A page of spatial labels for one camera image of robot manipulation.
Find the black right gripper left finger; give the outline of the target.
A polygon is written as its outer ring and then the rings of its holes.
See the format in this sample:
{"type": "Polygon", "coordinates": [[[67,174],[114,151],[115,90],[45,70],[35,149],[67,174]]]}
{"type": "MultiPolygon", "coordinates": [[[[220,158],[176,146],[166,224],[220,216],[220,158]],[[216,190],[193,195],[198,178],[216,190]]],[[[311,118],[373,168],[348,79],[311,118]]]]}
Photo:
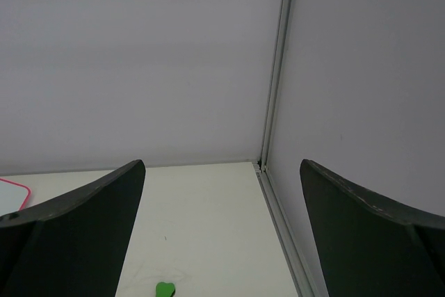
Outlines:
{"type": "Polygon", "coordinates": [[[114,296],[145,182],[132,161],[1,217],[2,296],[114,296]]]}

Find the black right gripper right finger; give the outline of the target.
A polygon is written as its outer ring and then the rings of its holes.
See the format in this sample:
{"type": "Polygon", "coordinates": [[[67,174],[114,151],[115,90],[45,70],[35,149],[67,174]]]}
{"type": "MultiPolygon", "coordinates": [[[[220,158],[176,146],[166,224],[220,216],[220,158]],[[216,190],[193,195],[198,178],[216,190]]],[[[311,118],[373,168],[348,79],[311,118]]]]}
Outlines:
{"type": "Polygon", "coordinates": [[[444,217],[307,159],[300,179],[330,296],[444,295],[444,217]]]}

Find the pink framed whiteboard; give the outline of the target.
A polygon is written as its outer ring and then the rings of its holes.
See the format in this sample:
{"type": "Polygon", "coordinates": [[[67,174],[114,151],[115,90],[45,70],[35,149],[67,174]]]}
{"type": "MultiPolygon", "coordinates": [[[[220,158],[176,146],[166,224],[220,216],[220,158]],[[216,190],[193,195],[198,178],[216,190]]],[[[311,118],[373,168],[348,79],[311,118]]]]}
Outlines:
{"type": "Polygon", "coordinates": [[[31,190],[29,187],[0,179],[0,214],[10,214],[25,208],[31,190]]]}

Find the green bone-shaped eraser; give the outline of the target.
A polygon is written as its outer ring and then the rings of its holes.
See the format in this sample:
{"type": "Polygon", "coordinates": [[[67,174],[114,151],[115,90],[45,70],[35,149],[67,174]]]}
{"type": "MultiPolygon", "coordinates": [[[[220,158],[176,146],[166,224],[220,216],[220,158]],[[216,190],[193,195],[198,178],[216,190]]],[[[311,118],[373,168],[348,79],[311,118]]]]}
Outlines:
{"type": "Polygon", "coordinates": [[[176,292],[174,283],[171,282],[159,282],[155,287],[156,297],[173,297],[176,292]]]}

